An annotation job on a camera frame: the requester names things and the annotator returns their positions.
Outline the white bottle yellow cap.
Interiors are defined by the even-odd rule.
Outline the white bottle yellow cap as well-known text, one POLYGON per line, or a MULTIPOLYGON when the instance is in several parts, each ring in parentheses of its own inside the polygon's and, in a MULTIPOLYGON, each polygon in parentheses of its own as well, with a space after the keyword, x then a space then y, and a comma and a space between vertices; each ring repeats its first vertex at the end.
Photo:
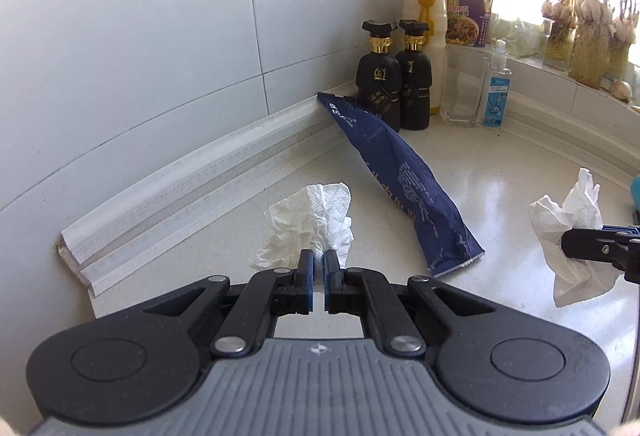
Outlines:
POLYGON ((426 22, 423 52, 431 60, 431 115, 438 115, 442 101, 446 71, 446 32, 448 16, 446 0, 404 0, 402 18, 426 22))

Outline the garlic sprouts in jar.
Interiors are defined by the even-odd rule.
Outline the garlic sprouts in jar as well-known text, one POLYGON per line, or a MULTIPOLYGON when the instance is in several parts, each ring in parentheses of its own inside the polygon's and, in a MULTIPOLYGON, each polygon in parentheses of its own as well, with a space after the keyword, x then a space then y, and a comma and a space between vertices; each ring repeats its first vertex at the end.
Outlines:
POLYGON ((544 0, 541 14, 552 21, 546 63, 559 64, 582 85, 631 101, 626 74, 639 26, 637 0, 544 0))

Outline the cyan plastic cup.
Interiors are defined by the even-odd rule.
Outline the cyan plastic cup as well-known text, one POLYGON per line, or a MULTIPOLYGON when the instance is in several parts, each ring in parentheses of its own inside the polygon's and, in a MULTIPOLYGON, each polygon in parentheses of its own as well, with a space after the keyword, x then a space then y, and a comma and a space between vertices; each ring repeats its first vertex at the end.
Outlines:
POLYGON ((634 209, 640 211, 640 175, 632 179, 629 185, 629 193, 632 203, 634 204, 634 209))

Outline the dark blue snack bag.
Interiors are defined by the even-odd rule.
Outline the dark blue snack bag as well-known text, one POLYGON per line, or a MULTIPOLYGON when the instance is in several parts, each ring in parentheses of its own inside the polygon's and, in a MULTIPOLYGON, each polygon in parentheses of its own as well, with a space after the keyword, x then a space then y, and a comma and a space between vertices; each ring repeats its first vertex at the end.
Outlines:
POLYGON ((392 200, 413 221, 428 271, 440 277, 485 254, 430 167, 377 115, 348 97, 317 98, 392 200))

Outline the white backsplash strip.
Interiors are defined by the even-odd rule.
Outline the white backsplash strip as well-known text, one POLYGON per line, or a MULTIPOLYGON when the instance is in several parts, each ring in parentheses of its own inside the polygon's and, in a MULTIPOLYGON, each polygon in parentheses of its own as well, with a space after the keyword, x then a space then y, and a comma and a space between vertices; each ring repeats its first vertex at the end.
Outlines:
POLYGON ((90 299, 342 144, 317 98, 196 149, 62 230, 58 254, 90 299))

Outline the left black sauce bottle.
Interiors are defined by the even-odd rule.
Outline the left black sauce bottle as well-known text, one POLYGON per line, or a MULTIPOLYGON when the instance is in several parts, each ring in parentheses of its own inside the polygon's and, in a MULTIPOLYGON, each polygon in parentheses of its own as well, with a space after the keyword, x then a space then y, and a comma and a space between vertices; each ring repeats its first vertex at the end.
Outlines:
POLYGON ((365 20, 362 29, 369 33, 370 52, 358 63, 356 85, 358 104, 377 115, 394 131, 400 130, 401 69, 390 54, 396 22, 365 20))

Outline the purple noodle box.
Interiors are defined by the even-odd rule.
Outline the purple noodle box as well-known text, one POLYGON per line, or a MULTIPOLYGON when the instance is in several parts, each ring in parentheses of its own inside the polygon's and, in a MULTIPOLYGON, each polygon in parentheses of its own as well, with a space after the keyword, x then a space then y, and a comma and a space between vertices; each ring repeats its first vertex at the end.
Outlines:
POLYGON ((446 0, 446 42, 484 48, 493 0, 446 0))

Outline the white tissue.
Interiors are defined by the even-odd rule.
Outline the white tissue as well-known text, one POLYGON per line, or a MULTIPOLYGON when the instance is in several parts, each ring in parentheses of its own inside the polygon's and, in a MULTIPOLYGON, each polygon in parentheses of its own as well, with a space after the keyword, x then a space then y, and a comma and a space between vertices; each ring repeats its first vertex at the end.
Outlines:
POLYGON ((265 213, 270 236, 256 252, 250 266, 256 269, 295 268, 299 253, 310 250, 320 264, 326 251, 334 250, 341 268, 346 267, 352 235, 348 216, 352 194, 344 183, 314 184, 300 189, 265 213))
POLYGON ((600 185, 583 167, 562 203, 543 196, 528 206, 544 260, 554 274, 556 307, 600 297, 613 289, 622 274, 612 264, 600 262, 602 252, 590 245, 603 231, 599 193, 600 185))

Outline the black sauce bottle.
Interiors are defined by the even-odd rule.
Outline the black sauce bottle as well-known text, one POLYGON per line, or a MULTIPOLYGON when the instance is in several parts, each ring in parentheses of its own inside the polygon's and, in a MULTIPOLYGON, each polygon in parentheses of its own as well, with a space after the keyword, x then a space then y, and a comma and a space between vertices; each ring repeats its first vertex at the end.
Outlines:
POLYGON ((358 104, 377 115, 394 131, 400 130, 401 69, 390 54, 396 22, 365 20, 362 29, 369 33, 370 52, 358 63, 356 85, 358 104))
POLYGON ((426 22, 401 19, 404 49, 396 55, 401 68, 400 127, 411 131, 425 130, 431 117, 431 60, 423 52, 426 22))

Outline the right black sauce bottle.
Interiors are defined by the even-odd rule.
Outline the right black sauce bottle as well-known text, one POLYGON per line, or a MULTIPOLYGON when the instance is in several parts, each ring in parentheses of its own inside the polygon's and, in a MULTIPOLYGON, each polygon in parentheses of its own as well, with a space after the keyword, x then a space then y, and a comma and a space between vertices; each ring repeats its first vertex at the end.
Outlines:
POLYGON ((426 22, 401 19, 404 49, 396 55, 401 68, 400 127, 411 131, 425 130, 431 117, 431 60, 423 52, 426 22))

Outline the small sanitizer spray bottle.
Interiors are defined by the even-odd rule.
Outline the small sanitizer spray bottle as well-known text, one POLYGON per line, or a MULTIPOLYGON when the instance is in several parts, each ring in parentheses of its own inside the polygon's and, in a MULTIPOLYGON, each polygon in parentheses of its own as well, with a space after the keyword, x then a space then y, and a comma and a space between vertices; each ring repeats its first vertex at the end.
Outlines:
POLYGON ((485 72, 483 93, 478 107, 477 119, 481 126, 502 126, 512 77, 512 71, 506 66, 507 60, 506 41, 498 40, 485 72))

